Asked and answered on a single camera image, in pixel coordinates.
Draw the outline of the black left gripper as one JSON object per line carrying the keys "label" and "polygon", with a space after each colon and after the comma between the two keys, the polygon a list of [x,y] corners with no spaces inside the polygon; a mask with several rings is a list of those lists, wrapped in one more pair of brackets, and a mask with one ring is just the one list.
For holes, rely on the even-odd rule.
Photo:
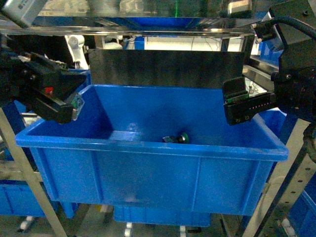
{"label": "black left gripper", "polygon": [[27,59],[22,60],[10,49],[0,50],[0,106],[16,100],[45,119],[45,95],[52,92],[64,100],[77,92],[86,76],[33,52],[25,56]]}

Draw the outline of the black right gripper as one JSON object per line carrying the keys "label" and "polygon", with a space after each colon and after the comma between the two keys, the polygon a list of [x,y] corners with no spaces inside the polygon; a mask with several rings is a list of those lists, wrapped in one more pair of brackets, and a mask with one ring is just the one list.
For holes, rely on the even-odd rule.
{"label": "black right gripper", "polygon": [[277,106],[273,91],[250,96],[246,90],[244,77],[224,81],[222,92],[228,125],[250,121],[256,114]]}

